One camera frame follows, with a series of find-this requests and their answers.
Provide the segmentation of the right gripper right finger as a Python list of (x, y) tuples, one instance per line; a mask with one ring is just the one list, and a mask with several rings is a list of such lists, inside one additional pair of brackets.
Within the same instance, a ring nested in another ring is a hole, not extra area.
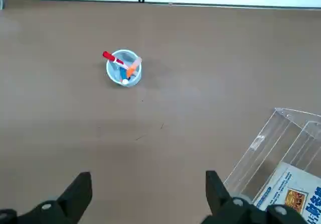
[(307, 223), (297, 211), (286, 205), (273, 204), (260, 210), (243, 198), (231, 197), (214, 170), (206, 171), (206, 198), (212, 214), (205, 217), (203, 223)]

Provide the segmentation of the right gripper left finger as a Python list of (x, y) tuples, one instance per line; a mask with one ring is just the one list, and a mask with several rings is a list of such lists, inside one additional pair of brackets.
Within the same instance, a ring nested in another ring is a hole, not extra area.
[(1, 223), (78, 223), (92, 200), (90, 172), (81, 172), (55, 200), (47, 200), (18, 215), (1, 209)]

